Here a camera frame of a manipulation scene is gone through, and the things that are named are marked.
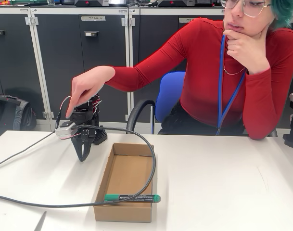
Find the person's right hand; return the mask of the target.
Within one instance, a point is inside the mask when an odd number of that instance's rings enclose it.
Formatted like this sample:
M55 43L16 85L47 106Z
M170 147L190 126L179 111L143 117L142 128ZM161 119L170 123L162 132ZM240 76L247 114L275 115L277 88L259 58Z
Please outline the person's right hand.
M111 66L97 66L72 80L71 99L66 111L69 118L76 106L86 103L96 95L103 85L115 75Z

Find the person's left hand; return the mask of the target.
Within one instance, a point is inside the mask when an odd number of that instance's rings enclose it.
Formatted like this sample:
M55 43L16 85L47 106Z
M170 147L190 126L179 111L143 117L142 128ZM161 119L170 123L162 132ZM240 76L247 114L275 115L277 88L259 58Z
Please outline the person's left hand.
M254 37L233 30L223 32L228 37L227 55L243 65L250 75L260 74L270 69L266 58L267 31L268 27L265 27Z

